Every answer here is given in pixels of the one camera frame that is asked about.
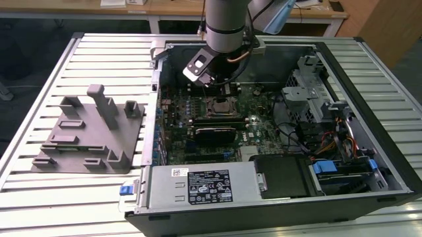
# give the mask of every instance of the barcode sticker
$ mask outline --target barcode sticker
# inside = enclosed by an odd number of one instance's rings
[[[188,168],[171,169],[171,176],[183,177],[183,176],[187,176],[188,172],[190,172]]]
[[[132,13],[132,14],[146,14],[146,11],[127,11],[127,13]]]

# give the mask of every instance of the motherboard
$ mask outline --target motherboard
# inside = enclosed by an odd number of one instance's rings
[[[242,161],[246,152],[283,153],[272,120],[276,95],[267,87],[231,85],[230,96],[215,96],[212,88],[194,85],[176,91],[170,87],[162,90],[168,165]],[[224,135],[200,141],[200,133],[210,138],[210,132]]]

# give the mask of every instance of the table leg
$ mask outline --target table leg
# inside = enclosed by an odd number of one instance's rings
[[[148,16],[151,34],[159,34],[159,16]]]
[[[343,23],[343,19],[332,19],[331,24],[328,25],[323,36],[324,37],[335,37],[338,29],[340,28]]]

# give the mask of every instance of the wooden table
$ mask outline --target wooden table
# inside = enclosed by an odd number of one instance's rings
[[[294,9],[287,23],[327,24],[323,36],[332,37],[348,14],[332,11],[327,0],[322,6],[328,10]],[[100,9],[100,0],[0,0],[0,17],[148,20],[151,33],[159,34],[160,20],[199,21],[202,8],[202,0],[148,0],[146,5],[115,9]]]

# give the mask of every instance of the floor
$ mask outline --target floor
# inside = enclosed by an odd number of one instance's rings
[[[198,23],[162,22],[160,29],[164,34],[194,34]],[[24,120],[73,32],[150,33],[150,26],[147,21],[65,20],[64,27],[59,28],[53,20],[0,19],[0,39],[1,36],[13,38],[32,69],[23,79],[0,78],[15,95],[12,101],[0,100],[0,156]],[[422,102],[421,55],[422,41],[418,41],[393,69],[393,73],[419,102]],[[1,60],[12,57],[13,55],[4,53],[0,46]]]

